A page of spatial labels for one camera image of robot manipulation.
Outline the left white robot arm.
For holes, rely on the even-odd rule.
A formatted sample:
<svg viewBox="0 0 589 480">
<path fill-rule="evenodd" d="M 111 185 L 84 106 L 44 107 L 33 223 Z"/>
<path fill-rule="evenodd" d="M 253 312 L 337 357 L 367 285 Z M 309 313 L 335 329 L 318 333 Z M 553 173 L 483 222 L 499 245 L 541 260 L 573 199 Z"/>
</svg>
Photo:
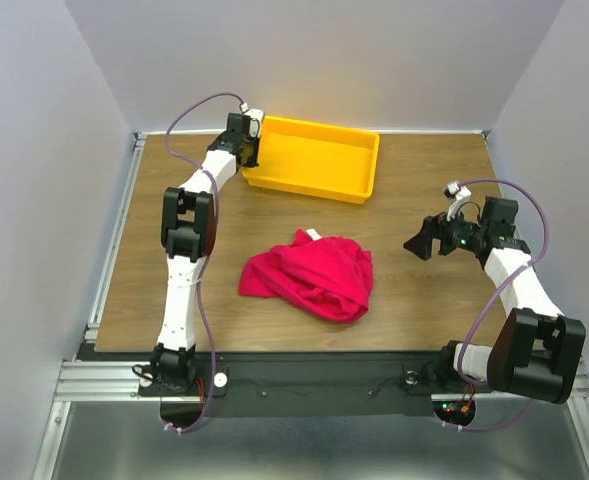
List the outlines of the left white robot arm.
<svg viewBox="0 0 589 480">
<path fill-rule="evenodd" d="M 225 130 L 208 146 L 191 177 L 163 194 L 161 244 L 168 270 L 163 321 L 148 366 L 133 368 L 143 388 L 184 395 L 194 386 L 195 309 L 203 268 L 214 249 L 218 193 L 243 168 L 258 165 L 265 113 L 230 113 Z"/>
</svg>

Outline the red t shirt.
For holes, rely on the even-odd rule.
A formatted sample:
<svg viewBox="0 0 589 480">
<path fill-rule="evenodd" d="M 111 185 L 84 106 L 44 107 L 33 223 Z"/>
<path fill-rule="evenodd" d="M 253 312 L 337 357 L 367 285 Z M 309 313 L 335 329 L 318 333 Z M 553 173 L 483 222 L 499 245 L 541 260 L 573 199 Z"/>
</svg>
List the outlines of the red t shirt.
<svg viewBox="0 0 589 480">
<path fill-rule="evenodd" d="M 352 324 L 369 312 L 373 286 L 369 250 L 350 238 L 299 229 L 292 243 L 246 262 L 238 293 L 281 298 L 324 320 Z"/>
</svg>

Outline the yellow plastic tray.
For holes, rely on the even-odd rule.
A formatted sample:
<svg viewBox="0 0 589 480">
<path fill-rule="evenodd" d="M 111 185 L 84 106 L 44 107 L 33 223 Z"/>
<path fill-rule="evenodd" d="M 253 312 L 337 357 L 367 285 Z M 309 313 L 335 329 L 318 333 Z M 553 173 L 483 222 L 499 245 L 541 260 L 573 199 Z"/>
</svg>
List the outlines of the yellow plastic tray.
<svg viewBox="0 0 589 480">
<path fill-rule="evenodd" d="M 268 115 L 258 166 L 242 175 L 253 187 L 361 205 L 373 193 L 379 146 L 374 131 Z"/>
</svg>

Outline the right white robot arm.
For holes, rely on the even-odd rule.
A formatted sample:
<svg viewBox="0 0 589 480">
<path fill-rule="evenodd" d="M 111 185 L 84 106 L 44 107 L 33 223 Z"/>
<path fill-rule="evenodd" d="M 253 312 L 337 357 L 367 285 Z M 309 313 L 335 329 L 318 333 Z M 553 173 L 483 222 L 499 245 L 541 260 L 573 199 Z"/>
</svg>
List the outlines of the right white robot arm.
<svg viewBox="0 0 589 480">
<path fill-rule="evenodd" d="M 490 389 L 562 404 L 569 398 L 586 337 L 584 324 L 551 301 L 532 265 L 527 244 L 514 235 L 518 204 L 488 196 L 476 221 L 457 200 L 447 212 L 424 218 L 404 244 L 419 259 L 461 249 L 472 253 L 496 287 L 507 318 L 492 347 L 450 342 L 434 366 L 437 384 L 456 390 L 468 380 Z"/>
</svg>

